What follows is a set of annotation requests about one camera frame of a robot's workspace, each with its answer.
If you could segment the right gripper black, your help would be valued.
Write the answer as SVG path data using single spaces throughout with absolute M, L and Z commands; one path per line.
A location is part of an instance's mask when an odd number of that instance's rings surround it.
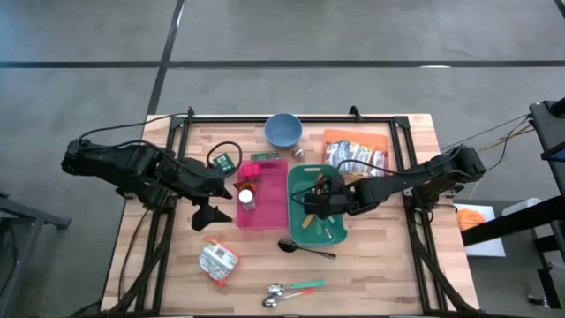
M 349 213 L 352 198 L 342 175 L 320 174 L 313 187 L 305 193 L 303 203 L 307 215 L 327 219 Z

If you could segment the white-capped spice jar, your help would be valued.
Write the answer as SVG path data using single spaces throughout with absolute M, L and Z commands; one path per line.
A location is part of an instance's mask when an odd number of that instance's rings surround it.
M 249 189 L 239 192 L 238 200 L 245 211 L 254 210 L 256 208 L 254 193 Z

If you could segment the brown orange spice pouch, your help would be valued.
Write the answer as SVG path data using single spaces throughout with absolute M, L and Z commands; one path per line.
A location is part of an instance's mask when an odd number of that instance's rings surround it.
M 238 191 L 249 190 L 254 192 L 260 184 L 260 178 L 244 178 L 237 183 L 234 183 L 234 187 Z

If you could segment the blue ramen packet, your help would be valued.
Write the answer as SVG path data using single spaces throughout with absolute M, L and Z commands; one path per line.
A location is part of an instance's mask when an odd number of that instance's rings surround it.
M 339 140 L 327 144 L 326 163 L 337 166 L 344 160 L 350 159 L 351 143 L 348 140 Z

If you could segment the orange chicken ramen packet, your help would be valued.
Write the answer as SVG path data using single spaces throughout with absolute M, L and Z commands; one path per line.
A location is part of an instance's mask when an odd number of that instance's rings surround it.
M 199 265 L 222 288 L 240 263 L 240 257 L 215 238 L 208 237 L 199 254 Z

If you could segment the yellow ramen packet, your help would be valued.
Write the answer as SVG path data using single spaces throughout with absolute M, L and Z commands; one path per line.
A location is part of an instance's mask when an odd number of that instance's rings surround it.
M 351 144 L 350 159 L 370 163 L 372 165 L 384 166 L 387 158 L 386 153 L 380 150 L 375 150 L 360 144 Z

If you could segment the green spice box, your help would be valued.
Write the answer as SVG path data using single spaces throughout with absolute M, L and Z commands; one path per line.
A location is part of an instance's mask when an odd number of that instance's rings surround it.
M 233 163 L 227 153 L 223 153 L 215 157 L 213 159 L 213 164 L 224 174 L 228 174 L 236 169 L 236 165 Z

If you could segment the pink plastic tray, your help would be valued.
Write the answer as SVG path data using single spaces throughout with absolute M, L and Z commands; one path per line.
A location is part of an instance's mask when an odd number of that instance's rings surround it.
M 241 230 L 273 230 L 288 227 L 287 175 L 288 164 L 283 159 L 244 160 L 243 165 L 260 165 L 260 184 L 253 192 L 256 208 L 245 211 L 237 200 L 236 224 Z M 243 180 L 241 167 L 237 182 Z

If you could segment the black spoon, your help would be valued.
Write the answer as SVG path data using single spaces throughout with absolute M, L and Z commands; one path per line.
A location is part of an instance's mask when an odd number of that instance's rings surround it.
M 277 242 L 278 247 L 286 253 L 294 253 L 297 250 L 306 251 L 312 254 L 317 254 L 319 256 L 335 260 L 336 255 L 333 253 L 322 252 L 322 251 L 315 251 L 306 247 L 299 246 L 296 242 L 294 242 L 290 238 L 282 238 Z

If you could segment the orange cloth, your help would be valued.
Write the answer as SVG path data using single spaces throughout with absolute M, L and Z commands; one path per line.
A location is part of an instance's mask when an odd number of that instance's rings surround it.
M 456 219 L 460 231 L 467 231 L 486 221 L 479 212 L 467 208 L 459 209 L 456 212 Z

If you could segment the white plastic container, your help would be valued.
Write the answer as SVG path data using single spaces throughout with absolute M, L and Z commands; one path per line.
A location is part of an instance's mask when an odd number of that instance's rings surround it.
M 502 216 L 508 216 L 508 215 L 514 214 L 515 212 L 518 212 L 518 211 L 524 210 L 526 208 L 535 206 L 535 205 L 539 204 L 540 202 L 541 202 L 541 199 L 538 199 L 538 198 L 530 198 L 530 199 L 527 199 L 527 200 L 519 201 L 518 203 L 516 203 L 512 206 L 504 208 L 501 212 L 501 215 Z

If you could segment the grey metal stand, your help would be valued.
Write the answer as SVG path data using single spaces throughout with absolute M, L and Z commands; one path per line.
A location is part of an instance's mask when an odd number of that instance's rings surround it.
M 8 252 L 12 262 L 6 278 L 0 284 L 0 318 L 11 318 L 42 227 L 51 224 L 58 230 L 67 230 L 71 218 L 30 208 L 0 191 L 1 214 L 4 217 L 0 219 L 0 249 L 4 235 L 8 235 L 11 239 Z

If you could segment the black side table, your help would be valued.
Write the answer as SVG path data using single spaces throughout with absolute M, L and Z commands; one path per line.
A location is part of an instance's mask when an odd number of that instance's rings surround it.
M 545 252 L 558 251 L 565 261 L 565 97 L 532 104 L 530 118 L 543 148 L 540 157 L 549 162 L 560 194 L 463 231 L 463 243 L 475 245 L 519 231 L 535 231 L 548 224 L 551 235 L 532 235 L 539 258 L 543 261 Z

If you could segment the teal-handled metal spoon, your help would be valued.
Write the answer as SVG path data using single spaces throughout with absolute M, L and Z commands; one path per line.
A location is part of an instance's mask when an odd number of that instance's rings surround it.
M 327 285 L 324 279 L 312 280 L 308 282 L 298 283 L 298 284 L 271 284 L 267 288 L 267 294 L 269 296 L 282 296 L 286 291 L 289 290 L 302 290 L 308 288 L 321 288 Z

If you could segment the black table frame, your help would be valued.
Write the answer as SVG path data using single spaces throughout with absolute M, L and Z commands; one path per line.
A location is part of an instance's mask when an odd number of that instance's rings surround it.
M 245 151 L 266 152 L 273 148 L 263 132 L 265 116 L 196 116 L 190 125 L 187 154 L 206 159 L 218 142 L 232 140 Z M 302 148 L 308 160 L 321 160 L 322 134 L 326 128 L 386 135 L 389 139 L 389 167 L 396 170 L 390 125 L 369 122 L 377 117 L 401 119 L 411 132 L 397 124 L 399 145 L 405 167 L 409 165 L 406 134 L 410 134 L 416 162 L 439 154 L 439 144 L 429 114 L 319 115 L 323 122 L 304 123 Z M 335 260 L 297 250 L 285 253 L 277 241 L 290 236 L 288 230 L 239 230 L 233 223 L 213 223 L 201 232 L 192 230 L 191 215 L 196 208 L 185 199 L 177 205 L 169 260 L 164 279 L 159 315 L 193 318 L 235 316 L 383 316 L 419 315 L 423 307 L 412 257 L 409 227 L 402 195 L 392 195 L 376 211 L 346 216 L 348 237 L 336 246 L 315 248 L 336 253 Z M 439 266 L 462 298 L 479 308 L 476 289 L 452 207 L 439 206 L 430 224 Z M 218 239 L 241 258 L 224 287 L 215 287 L 198 264 L 198 254 L 208 237 Z M 294 284 L 325 279 L 327 286 L 313 293 L 283 300 L 277 308 L 261 305 L 272 283 Z

